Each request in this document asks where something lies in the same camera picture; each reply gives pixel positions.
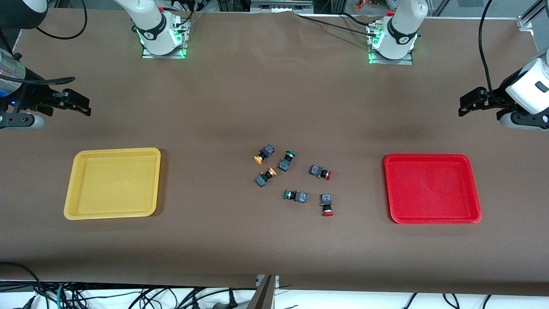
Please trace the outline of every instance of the small electronic component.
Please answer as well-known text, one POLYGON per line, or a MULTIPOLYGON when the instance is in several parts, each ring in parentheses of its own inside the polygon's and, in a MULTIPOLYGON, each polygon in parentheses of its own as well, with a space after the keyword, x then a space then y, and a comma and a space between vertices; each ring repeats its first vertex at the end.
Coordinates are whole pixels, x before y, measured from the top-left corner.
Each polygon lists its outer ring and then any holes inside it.
POLYGON ((320 206, 322 206, 322 215, 330 217, 334 215, 332 211, 332 194, 320 194, 320 206))
POLYGON ((269 167, 269 170, 267 170, 266 172, 264 173, 261 173, 261 175, 259 175, 256 179, 255 179, 255 182, 257 182, 257 184, 260 186, 260 187, 263 187, 264 185, 267 184, 267 181, 271 178, 273 178, 273 176, 276 176, 276 172, 275 170, 272 168, 272 167, 269 167))
POLYGON ((286 193, 284 194, 284 199, 295 200, 298 203, 305 203, 307 201, 307 193, 286 190, 286 193))
POLYGON ((286 155, 284 156, 284 158, 281 159, 280 163, 278 164, 278 168, 287 172, 294 157, 295 153, 290 150, 286 151, 286 155))
POLYGON ((332 171, 322 169, 322 167, 320 167, 318 165, 313 165, 311 167, 311 175, 317 176, 318 178, 322 177, 326 180, 330 180, 330 178, 332 178, 332 171))
POLYGON ((267 145, 263 147, 263 149, 257 156, 254 157, 254 160, 258 164, 261 164, 263 163, 263 160, 265 160, 266 158, 269 158, 274 152, 275 152, 275 149, 273 148, 273 146, 267 145))

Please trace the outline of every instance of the white floor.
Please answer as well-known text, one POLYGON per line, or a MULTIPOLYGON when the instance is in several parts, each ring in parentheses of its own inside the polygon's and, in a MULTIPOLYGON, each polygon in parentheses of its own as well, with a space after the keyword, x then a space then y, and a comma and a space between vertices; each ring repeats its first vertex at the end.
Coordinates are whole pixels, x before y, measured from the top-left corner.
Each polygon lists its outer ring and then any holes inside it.
MULTIPOLYGON (((217 289, 207 289, 198 294, 204 295, 217 289)), ((117 295, 135 291, 135 294, 119 296, 108 299, 93 299, 88 301, 89 309, 126 309, 130 303, 137 297, 140 290, 96 290, 87 291, 85 297, 117 295)), ((174 289, 179 300, 183 299, 191 289, 174 289)), ((245 305, 251 299, 254 291, 235 291, 235 300, 245 305)), ((375 292, 341 292, 341 291, 304 291, 304 290, 277 290, 277 296, 274 299, 274 309, 288 309, 297 305, 296 309, 402 309, 411 293, 375 293, 375 292)), ((0 293, 0 309, 21 308, 34 295, 33 292, 12 292, 0 293)), ((460 309, 481 309, 486 295, 464 295, 458 294, 460 309)), ((171 309, 175 306, 175 299, 169 292, 160 294, 157 298, 164 309, 171 309)), ((199 301, 201 309, 210 309, 215 303, 228 303, 228 293, 220 293, 211 297, 206 297, 199 301)), ((56 309, 57 305, 50 301, 50 307, 56 309)), ((418 294, 410 309, 415 308, 440 308, 452 309, 445 303, 441 294, 418 294)), ((549 297, 532 296, 500 296, 494 295, 486 304, 486 309, 546 309, 549 308, 549 297)), ((46 303, 43 297, 37 297, 33 303, 32 309, 46 309, 46 303)))

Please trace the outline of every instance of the table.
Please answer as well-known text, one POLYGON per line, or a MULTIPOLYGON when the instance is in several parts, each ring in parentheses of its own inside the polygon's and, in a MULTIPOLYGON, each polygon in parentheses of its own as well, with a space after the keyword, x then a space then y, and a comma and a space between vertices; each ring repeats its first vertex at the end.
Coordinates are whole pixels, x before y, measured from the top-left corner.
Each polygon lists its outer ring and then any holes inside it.
MULTIPOLYGON (((41 27, 69 35, 81 15, 55 9, 41 27)), ((185 60, 141 59, 131 25, 123 11, 89 10, 74 40, 23 32, 24 63, 76 76, 93 111, 1 132, 0 260, 44 280, 253 286, 276 273, 294 289, 549 294, 547 134, 503 128, 494 111, 457 116, 459 97, 485 85, 478 20, 427 19, 412 66, 368 64, 363 37, 293 13, 207 14, 185 60), (259 166, 266 144, 276 152, 259 166), (66 220, 74 155, 125 147, 162 150, 159 211, 66 220), (290 171, 259 188, 288 149, 290 171), (483 220, 392 222, 382 162, 402 152, 468 156, 483 220), (332 180, 308 175, 312 164, 332 180), (285 189, 310 201, 285 201, 285 189), (334 217, 321 216, 322 193, 334 217)), ((513 20, 484 31, 496 85, 536 53, 513 20)))

